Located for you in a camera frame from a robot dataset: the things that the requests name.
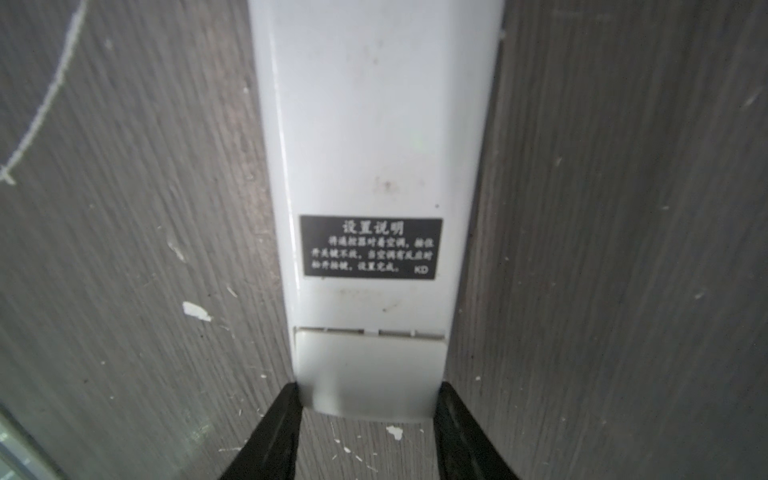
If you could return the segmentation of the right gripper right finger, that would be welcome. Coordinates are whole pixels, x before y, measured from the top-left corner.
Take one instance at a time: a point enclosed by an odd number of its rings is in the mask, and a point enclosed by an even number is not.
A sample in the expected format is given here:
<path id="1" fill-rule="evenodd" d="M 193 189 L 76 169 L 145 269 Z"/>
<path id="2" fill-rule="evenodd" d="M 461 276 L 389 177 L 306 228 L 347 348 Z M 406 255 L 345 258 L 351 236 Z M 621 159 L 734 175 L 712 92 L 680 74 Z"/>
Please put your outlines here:
<path id="1" fill-rule="evenodd" d="M 440 386 L 433 418 L 442 480 L 518 480 L 454 387 Z"/>

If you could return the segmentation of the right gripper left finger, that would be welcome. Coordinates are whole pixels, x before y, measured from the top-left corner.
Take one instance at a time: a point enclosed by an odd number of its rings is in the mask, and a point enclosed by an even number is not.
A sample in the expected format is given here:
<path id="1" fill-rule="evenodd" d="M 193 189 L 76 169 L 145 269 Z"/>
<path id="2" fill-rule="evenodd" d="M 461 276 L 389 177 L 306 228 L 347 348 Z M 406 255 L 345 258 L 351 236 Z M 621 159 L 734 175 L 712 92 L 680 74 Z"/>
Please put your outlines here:
<path id="1" fill-rule="evenodd" d="M 298 385 L 286 384 L 221 480 L 293 480 L 303 406 Z"/>

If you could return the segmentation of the white red remote control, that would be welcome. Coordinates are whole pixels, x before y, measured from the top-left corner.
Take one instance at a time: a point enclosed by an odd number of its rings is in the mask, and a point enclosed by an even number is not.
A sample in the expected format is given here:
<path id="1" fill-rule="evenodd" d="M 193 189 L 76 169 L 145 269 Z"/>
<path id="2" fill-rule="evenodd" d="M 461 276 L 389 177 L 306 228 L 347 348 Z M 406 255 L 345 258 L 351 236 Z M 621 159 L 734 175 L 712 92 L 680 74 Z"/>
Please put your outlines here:
<path id="1" fill-rule="evenodd" d="M 434 414 L 500 45 L 500 1 L 252 1 L 301 403 Z"/>

